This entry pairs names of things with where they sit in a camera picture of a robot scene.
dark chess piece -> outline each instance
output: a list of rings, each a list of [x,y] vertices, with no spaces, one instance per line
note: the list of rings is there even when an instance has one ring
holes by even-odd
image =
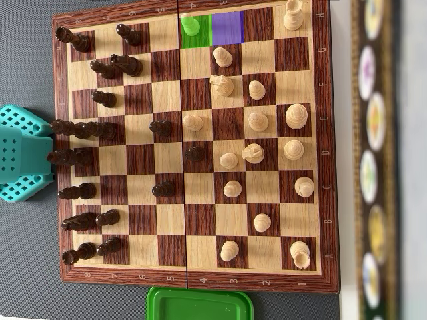
[[[92,212],[85,212],[80,215],[75,215],[62,221],[62,230],[69,231],[86,231],[93,229],[96,226],[95,214]]]
[[[128,45],[136,46],[141,44],[141,32],[133,30],[123,23],[120,23],[115,30],[120,37],[126,40]]]
[[[88,122],[83,125],[83,130],[90,135],[103,139],[114,139],[117,134],[117,125],[111,122]]]
[[[99,245],[96,248],[96,253],[98,255],[107,255],[109,253],[118,252],[121,248],[121,241],[119,238],[111,238],[104,242],[102,245]]]
[[[104,107],[112,108],[115,106],[117,99],[115,95],[110,92],[94,91],[92,93],[92,100],[96,103],[102,103]]]
[[[96,246],[92,242],[82,243],[77,250],[68,250],[62,254],[62,262],[73,265],[79,259],[88,260],[96,255]]]
[[[141,61],[129,55],[111,55],[109,62],[131,77],[138,76],[142,71]]]
[[[120,213],[117,210],[109,210],[96,217],[96,224],[102,225],[115,225],[120,220]]]
[[[155,197],[173,197],[175,195],[175,185],[173,182],[163,182],[153,187]]]
[[[107,63],[102,63],[96,60],[91,62],[91,69],[99,73],[104,79],[113,79],[115,76],[114,67]]]
[[[91,46],[88,37],[80,34],[74,35],[69,29],[64,27],[57,28],[55,31],[55,35],[56,39],[60,40],[60,42],[71,42],[74,49],[80,52],[86,52]]]
[[[169,121],[153,121],[149,124],[149,129],[162,137],[169,137],[172,132],[172,123]]]
[[[65,188],[58,192],[58,197],[66,200],[76,200],[78,198],[88,200],[94,196],[96,196],[96,188],[92,183],[82,183],[78,187]]]
[[[87,150],[56,150],[50,152],[46,159],[54,165],[91,165],[93,163],[92,152]]]
[[[185,152],[185,157],[191,161],[202,161],[205,158],[205,149],[191,147]]]

